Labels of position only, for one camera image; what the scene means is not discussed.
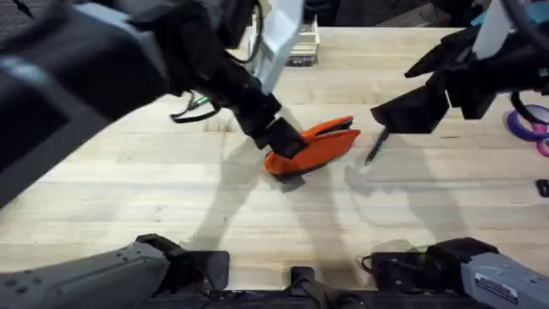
black mount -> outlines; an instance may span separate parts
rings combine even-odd
[[[549,22],[535,26],[549,33]],[[497,94],[533,90],[549,94],[547,56],[519,33],[512,33],[498,53],[478,59],[473,50],[480,27],[443,37],[425,54],[406,78],[433,73],[416,88],[371,110],[375,120],[391,133],[432,133],[450,107],[463,118],[481,119]]]
[[[306,297],[315,303],[318,309],[354,309],[369,308],[363,298],[354,291],[330,288],[315,279],[315,270],[311,267],[292,267],[290,297]]]
[[[157,234],[141,235],[136,241],[164,252],[171,262],[157,294],[166,290],[174,294],[183,288],[204,284],[209,285],[207,290],[216,292],[228,284],[230,257],[227,251],[186,251]]]
[[[452,239],[432,245],[426,252],[375,252],[365,260],[379,291],[403,294],[465,295],[461,267],[471,257],[498,249],[472,238]]]

screw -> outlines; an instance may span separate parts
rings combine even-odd
[[[6,286],[6,288],[11,288],[11,287],[14,287],[16,284],[17,284],[16,279],[9,279],[4,283],[4,286]]]
[[[18,294],[23,294],[23,293],[25,293],[27,290],[28,290],[27,287],[19,287],[19,288],[16,289],[15,292],[18,293]]]

green wire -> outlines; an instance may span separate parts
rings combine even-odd
[[[192,102],[190,105],[189,105],[189,108],[187,108],[187,111],[194,111],[196,110],[198,107],[200,106],[203,106],[204,104],[207,104],[209,103],[209,97],[201,97],[200,99]]]

cable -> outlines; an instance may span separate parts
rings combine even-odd
[[[261,46],[261,39],[262,39],[262,36],[263,36],[263,28],[265,27],[264,21],[263,21],[263,7],[262,7],[261,3],[259,2],[259,0],[255,0],[254,4],[255,4],[255,7],[257,8],[257,17],[256,17],[256,19],[257,19],[257,23],[259,25],[259,29],[257,30],[256,41],[254,42],[254,46],[251,49],[250,57],[246,60],[242,60],[242,59],[238,59],[238,58],[234,57],[231,53],[225,51],[225,54],[232,61],[236,62],[237,64],[249,64],[250,62],[252,62],[256,58],[257,53],[259,52],[259,47]]]
[[[369,261],[371,260],[371,256],[365,256],[365,257],[362,257],[362,259],[360,260],[360,268],[367,272],[369,275],[371,275],[373,273],[373,270],[371,270],[370,267],[366,266],[366,264],[364,264],[365,261]]]
[[[15,4],[18,11],[22,12],[28,18],[34,19],[33,12],[31,12],[31,9],[28,8],[28,6],[23,2],[23,0],[11,0],[11,2]]]
[[[535,117],[525,106],[524,103],[521,100],[520,92],[514,91],[511,93],[510,96],[511,105],[516,109],[516,112],[518,112],[521,117],[523,117],[525,120],[531,122],[532,124],[545,124],[549,125],[548,122],[545,120],[541,120],[537,117]]]
[[[530,27],[526,10],[518,0],[500,0],[505,13],[515,25],[516,30],[530,41],[534,47],[549,54],[549,39],[535,27]]]
[[[212,106],[214,107],[214,110],[212,112],[206,112],[203,115],[195,116],[195,117],[181,118],[187,112],[194,111],[198,107],[203,106],[204,104],[207,104],[207,103],[211,103]],[[170,118],[176,124],[188,124],[188,123],[203,121],[205,119],[211,118],[215,116],[218,112],[220,112],[220,110],[221,110],[221,107],[215,104],[214,102],[212,102],[208,97],[201,97],[200,99],[195,100],[195,93],[191,91],[190,99],[189,99],[189,103],[187,103],[187,107],[185,107],[185,109],[180,113],[170,115]]]

orange object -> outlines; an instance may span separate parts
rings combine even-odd
[[[278,180],[298,177],[324,167],[344,155],[353,145],[360,130],[351,130],[353,117],[343,117],[316,125],[301,136],[307,147],[287,159],[273,152],[265,159],[265,168]]]

